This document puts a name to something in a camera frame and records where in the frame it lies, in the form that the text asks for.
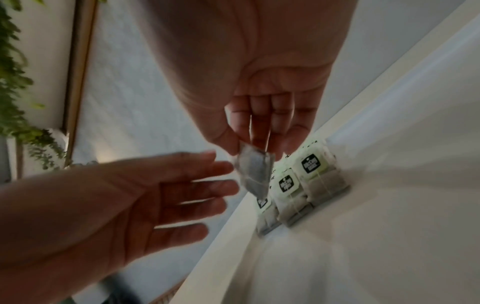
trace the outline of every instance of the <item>printed logo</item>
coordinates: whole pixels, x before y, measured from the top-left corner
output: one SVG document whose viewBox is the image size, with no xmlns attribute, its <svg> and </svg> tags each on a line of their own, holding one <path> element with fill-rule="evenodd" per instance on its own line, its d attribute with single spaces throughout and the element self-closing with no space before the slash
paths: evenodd
<svg viewBox="0 0 480 304">
<path fill-rule="evenodd" d="M 294 181 L 290 175 L 287 175 L 286 177 L 282 178 L 278 184 L 280 185 L 282 192 L 287 192 L 294 186 Z"/>
<path fill-rule="evenodd" d="M 266 198 L 266 199 L 264 199 L 264 200 L 256 199 L 256 202 L 257 202 L 257 204 L 258 204 L 258 207 L 259 207 L 260 209 L 262 209 L 262 208 L 269 202 L 269 199 L 268 199 L 268 198 Z"/>
<path fill-rule="evenodd" d="M 307 173 L 312 173 L 313 171 L 317 170 L 322 164 L 320 164 L 319 159 L 314 154 L 311 154 L 303 161 L 301 161 L 301 165 Z"/>
</svg>

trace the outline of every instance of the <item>hanging plant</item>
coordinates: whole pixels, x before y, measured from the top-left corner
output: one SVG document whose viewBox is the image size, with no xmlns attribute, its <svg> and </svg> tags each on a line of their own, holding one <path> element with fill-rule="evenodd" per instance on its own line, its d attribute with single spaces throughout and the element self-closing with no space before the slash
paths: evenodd
<svg viewBox="0 0 480 304">
<path fill-rule="evenodd" d="M 43 0 L 34 1 L 43 4 Z M 31 86 L 33 81 L 25 76 L 27 59 L 12 44 L 19 39 L 17 34 L 20 30 L 13 24 L 6 6 L 22 10 L 20 0 L 0 2 L 0 135 L 14 137 L 26 145 L 30 157 L 39 161 L 44 170 L 59 169 L 54 157 L 64 159 L 65 151 L 49 130 L 31 125 L 24 117 L 25 112 L 17 106 L 20 92 Z"/>
</svg>

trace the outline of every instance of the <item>right hand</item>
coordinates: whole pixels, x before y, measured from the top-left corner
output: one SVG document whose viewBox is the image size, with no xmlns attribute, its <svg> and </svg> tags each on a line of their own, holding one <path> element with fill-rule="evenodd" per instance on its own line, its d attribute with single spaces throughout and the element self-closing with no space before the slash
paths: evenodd
<svg viewBox="0 0 480 304">
<path fill-rule="evenodd" d="M 356 6 L 356 0 L 130 2 L 203 136 L 231 155 L 243 140 L 277 159 L 310 133 Z"/>
</svg>

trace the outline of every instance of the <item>row of tea bags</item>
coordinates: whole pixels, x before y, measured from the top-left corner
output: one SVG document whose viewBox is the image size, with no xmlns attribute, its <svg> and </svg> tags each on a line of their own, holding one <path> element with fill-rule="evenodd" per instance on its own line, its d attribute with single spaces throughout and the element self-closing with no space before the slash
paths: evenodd
<svg viewBox="0 0 480 304">
<path fill-rule="evenodd" d="M 259 235 L 280 224 L 291 226 L 348 188 L 325 145 L 315 141 L 295 154 L 274 166 L 273 155 L 244 144 L 237 158 L 242 185 L 257 197 Z"/>
</svg>

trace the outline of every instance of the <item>hand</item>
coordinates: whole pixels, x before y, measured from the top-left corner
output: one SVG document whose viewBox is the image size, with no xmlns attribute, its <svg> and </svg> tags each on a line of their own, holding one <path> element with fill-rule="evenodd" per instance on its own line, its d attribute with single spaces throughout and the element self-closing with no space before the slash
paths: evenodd
<svg viewBox="0 0 480 304">
<path fill-rule="evenodd" d="M 356 0 L 130 3 L 203 136 L 231 155 L 243 140 L 280 159 L 312 128 Z"/>
<path fill-rule="evenodd" d="M 204 239 L 235 181 L 215 153 L 86 166 L 0 188 L 0 302 L 52 303 L 144 255 Z M 199 203 L 182 204 L 193 200 Z"/>
</svg>

